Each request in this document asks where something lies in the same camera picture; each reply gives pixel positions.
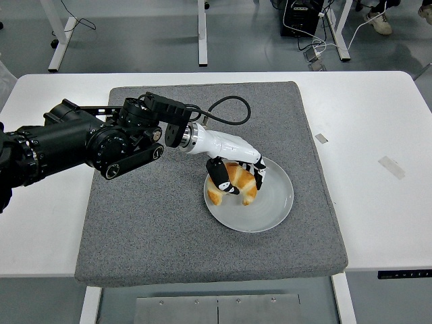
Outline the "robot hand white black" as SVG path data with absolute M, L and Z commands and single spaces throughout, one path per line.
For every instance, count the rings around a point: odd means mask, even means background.
M 223 160 L 235 161 L 245 166 L 256 180 L 256 186 L 261 188 L 266 174 L 263 156 L 243 138 L 206 130 L 196 122 L 190 122 L 186 127 L 182 141 L 182 150 L 188 154 L 206 153 L 210 159 L 206 168 L 216 187 L 229 194 L 239 194 L 239 187 L 229 180 L 228 172 Z

